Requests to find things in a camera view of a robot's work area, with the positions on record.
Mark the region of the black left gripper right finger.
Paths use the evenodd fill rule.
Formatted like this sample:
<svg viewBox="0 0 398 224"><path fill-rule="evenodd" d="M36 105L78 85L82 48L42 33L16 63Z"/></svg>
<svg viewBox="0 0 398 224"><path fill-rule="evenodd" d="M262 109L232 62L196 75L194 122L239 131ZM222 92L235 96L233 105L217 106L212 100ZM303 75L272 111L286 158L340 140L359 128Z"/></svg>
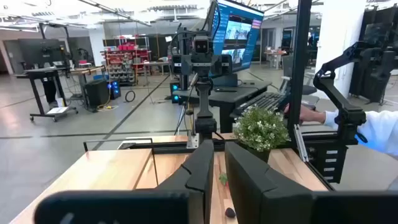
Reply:
<svg viewBox="0 0 398 224"><path fill-rule="evenodd" d="M224 149L228 185L239 223L310 223L312 191L234 142Z"/></svg>

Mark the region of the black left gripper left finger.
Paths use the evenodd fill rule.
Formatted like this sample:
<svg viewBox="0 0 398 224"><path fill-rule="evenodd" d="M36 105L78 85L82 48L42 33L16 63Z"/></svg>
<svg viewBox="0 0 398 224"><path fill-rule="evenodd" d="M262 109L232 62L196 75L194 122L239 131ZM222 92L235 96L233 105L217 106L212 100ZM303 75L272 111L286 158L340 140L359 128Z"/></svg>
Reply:
<svg viewBox="0 0 398 224"><path fill-rule="evenodd" d="M209 223L214 145L205 140L157 190L165 197L157 206L156 223Z"/></svg>

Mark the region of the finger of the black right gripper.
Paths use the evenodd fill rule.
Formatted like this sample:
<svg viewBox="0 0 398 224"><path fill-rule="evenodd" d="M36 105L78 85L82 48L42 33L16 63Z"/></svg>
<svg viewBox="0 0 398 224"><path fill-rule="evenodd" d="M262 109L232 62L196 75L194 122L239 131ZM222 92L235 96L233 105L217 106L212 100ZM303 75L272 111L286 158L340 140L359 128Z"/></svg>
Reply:
<svg viewBox="0 0 398 224"><path fill-rule="evenodd" d="M221 55L221 71L222 75L229 75L232 73L233 62L230 54Z"/></svg>
<svg viewBox="0 0 398 224"><path fill-rule="evenodd" d="M181 56L181 72L182 75L191 75L192 74L192 61L191 55L182 55Z"/></svg>

